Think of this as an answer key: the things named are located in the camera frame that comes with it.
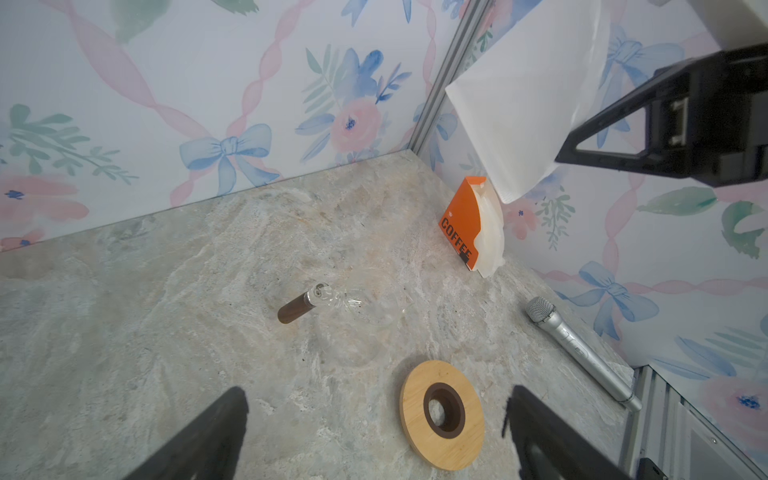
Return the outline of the orange coffee filter pack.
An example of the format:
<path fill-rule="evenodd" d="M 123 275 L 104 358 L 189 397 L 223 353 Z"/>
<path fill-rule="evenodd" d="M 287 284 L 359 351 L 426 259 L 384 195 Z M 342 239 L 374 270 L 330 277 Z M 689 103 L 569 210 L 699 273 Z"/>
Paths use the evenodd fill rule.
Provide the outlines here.
<path fill-rule="evenodd" d="M 505 263 L 501 203 L 487 177 L 467 176 L 439 225 L 468 270 L 489 278 Z"/>

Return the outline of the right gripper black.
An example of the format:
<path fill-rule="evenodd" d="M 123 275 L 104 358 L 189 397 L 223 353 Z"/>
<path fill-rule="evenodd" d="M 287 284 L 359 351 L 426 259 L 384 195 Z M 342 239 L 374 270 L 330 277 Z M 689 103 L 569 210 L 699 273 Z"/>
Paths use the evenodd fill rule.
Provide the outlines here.
<path fill-rule="evenodd" d="M 767 178 L 765 43 L 678 62 L 652 79 L 652 174 L 712 187 Z"/>

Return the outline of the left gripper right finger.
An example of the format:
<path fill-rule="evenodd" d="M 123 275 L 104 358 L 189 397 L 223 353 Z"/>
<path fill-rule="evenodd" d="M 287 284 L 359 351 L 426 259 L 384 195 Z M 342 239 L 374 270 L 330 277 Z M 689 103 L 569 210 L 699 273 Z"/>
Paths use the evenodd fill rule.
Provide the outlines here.
<path fill-rule="evenodd" d="M 502 436 L 514 444 L 520 479 L 628 477 L 523 385 L 507 399 Z"/>

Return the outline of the silver microphone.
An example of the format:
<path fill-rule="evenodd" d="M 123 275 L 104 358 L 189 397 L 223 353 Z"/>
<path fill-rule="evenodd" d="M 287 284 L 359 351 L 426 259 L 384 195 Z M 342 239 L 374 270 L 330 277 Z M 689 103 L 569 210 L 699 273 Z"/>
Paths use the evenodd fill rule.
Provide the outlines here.
<path fill-rule="evenodd" d="M 546 332 L 615 401 L 632 412 L 642 409 L 642 402 L 630 385 L 568 325 L 554 304 L 543 297 L 535 297 L 527 303 L 525 311 L 531 322 Z"/>

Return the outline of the white paper coffee filter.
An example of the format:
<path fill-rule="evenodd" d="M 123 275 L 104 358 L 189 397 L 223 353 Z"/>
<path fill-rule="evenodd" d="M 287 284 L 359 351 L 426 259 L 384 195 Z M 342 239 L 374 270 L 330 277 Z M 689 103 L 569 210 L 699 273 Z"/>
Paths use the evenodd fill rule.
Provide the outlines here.
<path fill-rule="evenodd" d="M 587 118 L 607 59 L 608 1 L 545 0 L 446 88 L 500 201 L 548 175 Z"/>

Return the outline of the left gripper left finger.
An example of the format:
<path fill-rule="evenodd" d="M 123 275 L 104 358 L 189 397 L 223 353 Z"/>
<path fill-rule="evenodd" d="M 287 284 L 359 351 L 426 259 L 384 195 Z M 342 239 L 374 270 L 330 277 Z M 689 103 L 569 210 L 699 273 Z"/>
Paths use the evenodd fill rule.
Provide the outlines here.
<path fill-rule="evenodd" d="M 228 389 L 127 477 L 232 480 L 248 413 L 245 391 L 237 386 Z"/>

